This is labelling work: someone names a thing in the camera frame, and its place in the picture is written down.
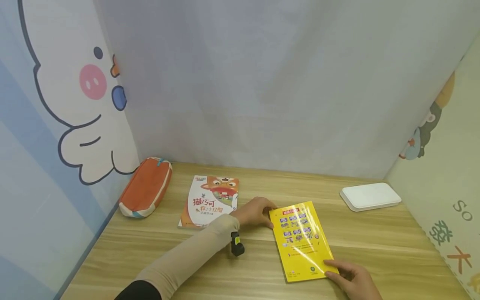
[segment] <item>book back cover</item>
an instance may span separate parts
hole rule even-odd
[[[311,201],[270,211],[274,235],[287,282],[325,278],[338,270],[324,264],[333,259]]]

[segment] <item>orange pencil case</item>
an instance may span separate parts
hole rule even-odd
[[[148,217],[160,204],[172,177],[172,164],[149,157],[135,171],[119,200],[124,216]]]

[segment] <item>hand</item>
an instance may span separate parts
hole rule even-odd
[[[238,219],[240,226],[263,224],[273,228],[273,223],[264,214],[276,208],[276,205],[267,198],[255,197],[244,206],[231,212],[230,215]]]
[[[325,275],[338,284],[350,300],[382,300],[372,276],[361,265],[339,260],[325,260],[324,263],[338,268],[340,275],[330,271]]]

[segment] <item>black reading pen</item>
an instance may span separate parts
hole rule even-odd
[[[230,236],[232,237],[232,254],[240,256],[245,253],[245,247],[240,243],[240,234],[238,231],[233,231]]]

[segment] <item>human arm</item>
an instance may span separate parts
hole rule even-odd
[[[238,231],[243,225],[264,224],[272,228],[272,223],[263,214],[272,208],[276,208],[276,206],[271,201],[255,197],[230,215],[221,215],[202,231],[147,266],[130,286],[138,288],[136,286],[142,285],[143,291],[145,288],[154,287],[161,298],[151,296],[148,298],[149,300],[169,300],[185,280],[231,241],[230,234],[233,231]],[[117,297],[118,300],[137,299],[125,296],[130,292],[128,291],[130,286]]]

